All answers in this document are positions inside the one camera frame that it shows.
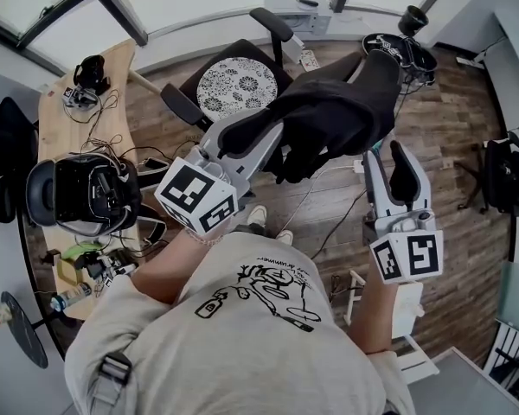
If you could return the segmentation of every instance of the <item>shoe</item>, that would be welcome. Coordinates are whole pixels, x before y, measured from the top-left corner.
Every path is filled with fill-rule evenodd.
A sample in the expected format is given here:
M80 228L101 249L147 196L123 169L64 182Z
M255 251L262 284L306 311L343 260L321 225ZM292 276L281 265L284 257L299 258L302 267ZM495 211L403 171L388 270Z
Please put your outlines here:
M277 241L280 241L281 243L292 246L292 241L294 240L294 234L292 231L289 231L288 229L281 231L279 235L275 237Z
M252 209L252 212L248 215L246 224L249 226L251 224L256 224L261 227L265 227L266 221L267 221L267 208L265 206L258 205L254 209Z

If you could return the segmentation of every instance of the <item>chair base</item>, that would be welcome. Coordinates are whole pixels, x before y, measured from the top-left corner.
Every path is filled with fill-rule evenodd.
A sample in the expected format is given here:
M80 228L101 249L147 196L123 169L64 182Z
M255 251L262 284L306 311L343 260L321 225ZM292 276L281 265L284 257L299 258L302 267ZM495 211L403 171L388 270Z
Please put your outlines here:
M477 182L475 185L475 188L469 194L467 201L465 203L458 205L458 210L470 208L473 205L473 203L475 202L475 199L477 198L478 193L483 191L484 165L483 165L483 156L481 154L481 148L478 144L474 144L471 147L471 150L477 152L478 170L474 170L461 162L454 162L454 164L453 164L455 167L463 169L470 176L472 176L475 179L475 181ZM488 210L489 210L488 200L486 198L486 195L484 195L484 191L483 191L483 199L484 199L484 207L481 207L478 210L478 212L480 214L486 214L486 212L488 212Z

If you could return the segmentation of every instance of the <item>person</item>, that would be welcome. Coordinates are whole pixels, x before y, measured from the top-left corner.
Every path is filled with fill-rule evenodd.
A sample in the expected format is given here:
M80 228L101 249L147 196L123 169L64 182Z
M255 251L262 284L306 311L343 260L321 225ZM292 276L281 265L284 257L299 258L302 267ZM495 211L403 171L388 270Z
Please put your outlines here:
M266 238L266 218L257 206L223 237L183 230L113 279L67 351L80 413L414 414L389 350L397 286L371 263L342 331L316 266L290 231ZM107 372L119 358L121 378Z

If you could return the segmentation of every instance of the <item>wooden floor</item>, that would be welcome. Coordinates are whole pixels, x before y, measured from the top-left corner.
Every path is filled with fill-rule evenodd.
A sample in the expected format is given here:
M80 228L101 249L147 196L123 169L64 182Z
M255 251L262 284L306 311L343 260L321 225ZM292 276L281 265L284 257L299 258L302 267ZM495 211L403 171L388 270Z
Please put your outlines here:
M339 41L306 46L314 50L321 66L359 48L358 43ZM471 145L498 138L499 126L480 71L459 67L453 53L433 52L439 62L437 84L406 99L393 133L418 157L427 172L432 183L433 209L445 235L445 273L424 282L422 303L426 315L416 322L414 335L430 356L456 346L481 365L495 331L493 317L497 308L500 265L509 248L509 219L496 210L481 215L478 207L458 211L457 205L465 199L473 180L454 169L452 163L465 160L474 164ZM168 81L179 86L207 59L194 59L147 77L160 87ZM301 66L291 63L285 64L285 69L291 76L303 72ZM127 87L126 112L135 145L155 146L168 156L175 152L185 156L192 142L202 135L199 129L186 125L169 112L159 97L134 84ZM157 156L157 153L139 150L138 156L142 159ZM382 150L382 159L391 169L388 145ZM323 169L350 165L353 160L354 157L341 157L330 161ZM276 234L314 180L315 176L299 184L276 185L273 176L261 174L253 182L257 201L248 205L237 219L245 219L247 211L255 204L264 204L270 214L268 229ZM351 169L326 172L288 226L295 234L294 246L310 256L317 252L330 229L363 189L363 176L354 174ZM147 195L146 200L155 203L151 195ZM361 226L362 216L367 211L364 196L315 258L327 289L334 275L340 276L341 286L346 287L350 268L360 274L367 270L368 251L362 244ZM170 239L179 226L171 219L166 220ZM29 248L40 247L39 252L43 253L42 236L35 231L32 234ZM33 259L38 265L37 257ZM40 277L44 269L39 270ZM343 323L346 295L333 302L339 324Z

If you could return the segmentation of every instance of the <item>chair armrest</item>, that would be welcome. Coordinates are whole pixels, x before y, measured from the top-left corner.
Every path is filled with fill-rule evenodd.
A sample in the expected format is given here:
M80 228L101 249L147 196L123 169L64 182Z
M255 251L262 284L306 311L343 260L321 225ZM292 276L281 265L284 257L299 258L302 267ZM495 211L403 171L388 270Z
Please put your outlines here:
M256 22L266 27L275 37L282 42L288 42L294 33L288 25L271 11L265 8L256 8L250 11L250 17Z
M203 119L204 113L186 95L170 83L160 93L165 104L189 125L195 125Z

